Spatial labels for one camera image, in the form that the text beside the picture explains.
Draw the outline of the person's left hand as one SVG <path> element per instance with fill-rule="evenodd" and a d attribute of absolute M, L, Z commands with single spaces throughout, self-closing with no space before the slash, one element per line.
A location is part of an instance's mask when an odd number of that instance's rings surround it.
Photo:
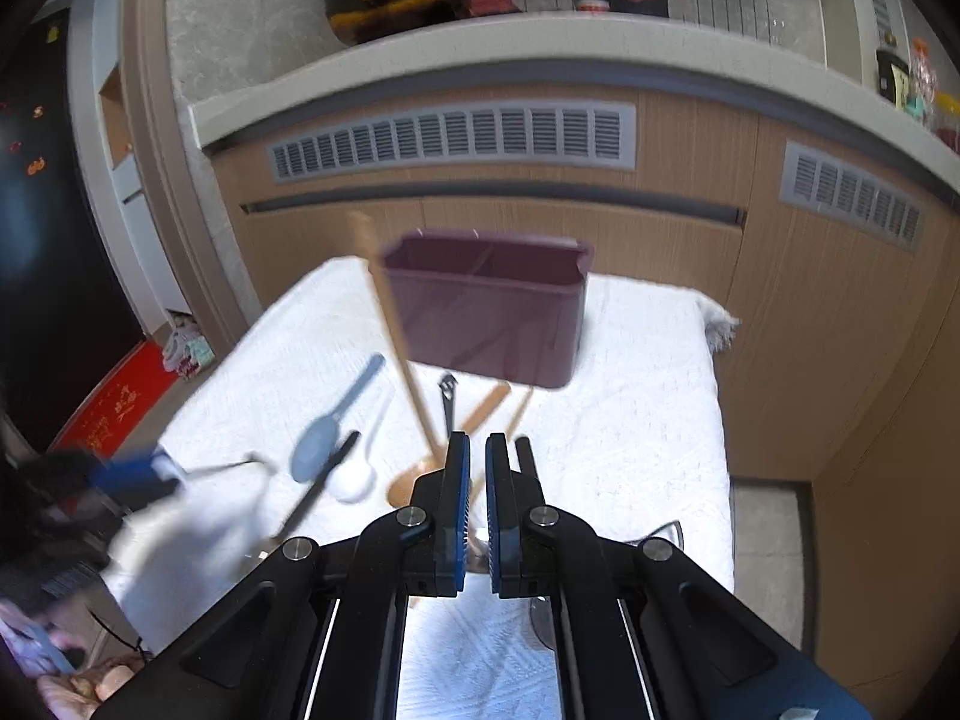
<path fill-rule="evenodd" d="M 113 656 L 96 667 L 70 676 L 41 676 L 36 679 L 36 688 L 53 717 L 88 720 L 144 667 L 145 663 L 138 656 Z"/>

